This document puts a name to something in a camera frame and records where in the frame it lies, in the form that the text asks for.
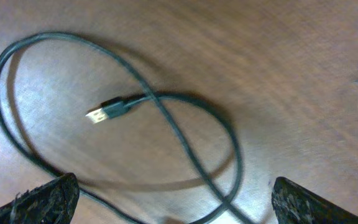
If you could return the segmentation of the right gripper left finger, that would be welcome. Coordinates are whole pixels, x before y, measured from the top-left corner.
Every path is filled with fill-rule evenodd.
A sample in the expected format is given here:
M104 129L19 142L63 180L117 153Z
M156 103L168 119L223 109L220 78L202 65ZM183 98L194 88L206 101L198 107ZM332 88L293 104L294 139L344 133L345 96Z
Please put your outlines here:
M64 174L0 207L0 224L69 224L79 196L75 174Z

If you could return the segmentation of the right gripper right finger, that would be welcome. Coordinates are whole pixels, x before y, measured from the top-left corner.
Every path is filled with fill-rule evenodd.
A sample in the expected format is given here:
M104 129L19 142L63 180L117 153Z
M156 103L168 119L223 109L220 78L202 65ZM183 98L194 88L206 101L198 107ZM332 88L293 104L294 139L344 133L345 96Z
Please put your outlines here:
M277 177L272 207L279 223L358 223L358 216L285 177Z

